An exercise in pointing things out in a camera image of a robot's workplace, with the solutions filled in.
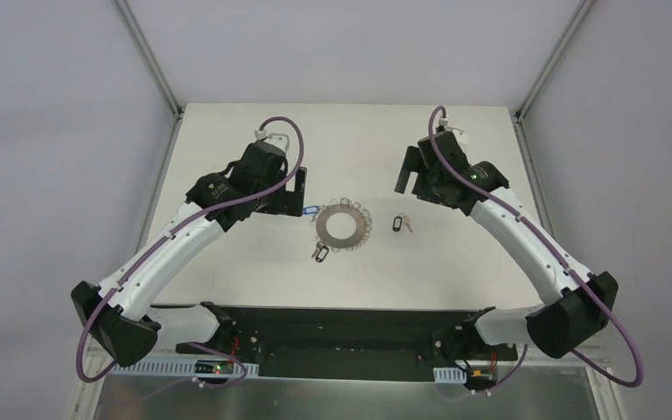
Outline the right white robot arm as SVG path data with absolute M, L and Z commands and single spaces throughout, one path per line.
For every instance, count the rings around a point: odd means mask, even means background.
M 513 258 L 541 303 L 515 309 L 486 308 L 464 323 L 461 344 L 475 359 L 496 345 L 533 344 L 560 359 L 609 323 L 619 285 L 603 271 L 593 274 L 569 256 L 528 218 L 508 180 L 487 161 L 469 164 L 450 131 L 407 148 L 395 191 L 404 193 L 416 174 L 412 194 L 419 200 L 458 209 L 482 226 Z

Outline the metal disc with keyrings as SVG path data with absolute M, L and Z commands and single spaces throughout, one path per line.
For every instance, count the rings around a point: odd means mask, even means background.
M 372 224 L 371 213 L 360 202 L 331 199 L 311 217 L 315 248 L 328 247 L 331 253 L 356 250 L 370 237 Z

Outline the black key tag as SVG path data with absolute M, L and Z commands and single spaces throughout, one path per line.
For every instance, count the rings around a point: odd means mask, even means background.
M 399 232 L 402 229 L 402 226 L 403 226 L 403 217 L 398 215 L 393 219 L 392 230 L 394 232 Z

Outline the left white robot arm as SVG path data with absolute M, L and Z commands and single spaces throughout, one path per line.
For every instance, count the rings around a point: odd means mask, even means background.
M 254 213 L 301 216 L 306 169 L 297 169 L 295 188 L 287 191 L 289 147 L 282 134 L 250 143 L 225 171 L 200 177 L 164 228 L 118 271 L 97 285 L 81 282 L 73 288 L 81 323 L 117 366 L 132 366 L 153 350 L 187 342 L 200 343 L 211 354 L 230 347 L 232 331 L 204 305 L 152 304 L 182 268 L 236 222 Z

